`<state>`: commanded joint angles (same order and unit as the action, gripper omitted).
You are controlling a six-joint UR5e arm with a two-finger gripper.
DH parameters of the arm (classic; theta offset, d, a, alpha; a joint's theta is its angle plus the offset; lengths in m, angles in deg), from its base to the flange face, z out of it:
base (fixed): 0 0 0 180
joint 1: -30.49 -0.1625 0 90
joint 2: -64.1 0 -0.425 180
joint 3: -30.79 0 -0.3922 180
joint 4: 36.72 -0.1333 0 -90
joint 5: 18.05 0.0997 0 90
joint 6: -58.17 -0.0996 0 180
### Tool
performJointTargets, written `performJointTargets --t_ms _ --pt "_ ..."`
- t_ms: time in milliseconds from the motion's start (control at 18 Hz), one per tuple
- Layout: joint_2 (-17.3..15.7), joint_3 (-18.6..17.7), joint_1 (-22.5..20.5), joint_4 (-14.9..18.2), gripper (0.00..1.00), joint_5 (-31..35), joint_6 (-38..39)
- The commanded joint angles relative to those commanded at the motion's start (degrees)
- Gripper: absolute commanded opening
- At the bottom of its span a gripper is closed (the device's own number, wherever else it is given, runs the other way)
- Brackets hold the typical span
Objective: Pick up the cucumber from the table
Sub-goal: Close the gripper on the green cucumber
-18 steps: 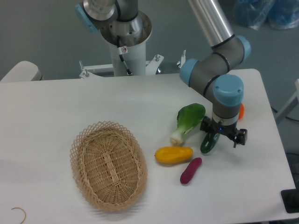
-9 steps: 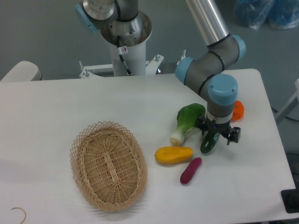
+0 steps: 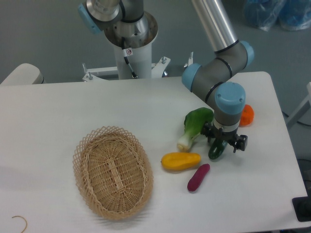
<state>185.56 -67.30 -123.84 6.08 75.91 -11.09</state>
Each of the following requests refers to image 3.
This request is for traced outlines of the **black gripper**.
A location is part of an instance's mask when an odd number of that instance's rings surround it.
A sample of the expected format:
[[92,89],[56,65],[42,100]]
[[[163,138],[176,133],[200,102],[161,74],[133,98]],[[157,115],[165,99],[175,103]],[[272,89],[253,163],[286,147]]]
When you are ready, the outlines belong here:
[[213,138],[228,142],[230,145],[233,145],[233,152],[235,153],[237,150],[245,151],[248,142],[248,136],[243,134],[238,135],[237,131],[238,129],[236,128],[233,131],[224,132],[222,128],[217,129],[211,123],[205,122],[201,129],[201,135],[207,138],[208,143]]

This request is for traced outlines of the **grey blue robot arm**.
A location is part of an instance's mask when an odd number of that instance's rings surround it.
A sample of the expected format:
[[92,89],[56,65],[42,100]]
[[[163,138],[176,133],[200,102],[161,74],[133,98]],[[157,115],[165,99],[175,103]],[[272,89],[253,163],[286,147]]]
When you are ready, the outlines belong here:
[[[238,40],[219,0],[192,2],[215,58],[205,66],[189,63],[182,74],[183,85],[214,111],[203,125],[207,138],[226,141],[234,150],[245,150],[247,136],[238,135],[245,90],[230,79],[254,58],[252,47]],[[78,13],[92,33],[104,33],[114,46],[119,79],[161,77],[163,69],[152,66],[151,45],[158,33],[155,18],[144,10],[141,0],[87,0]]]

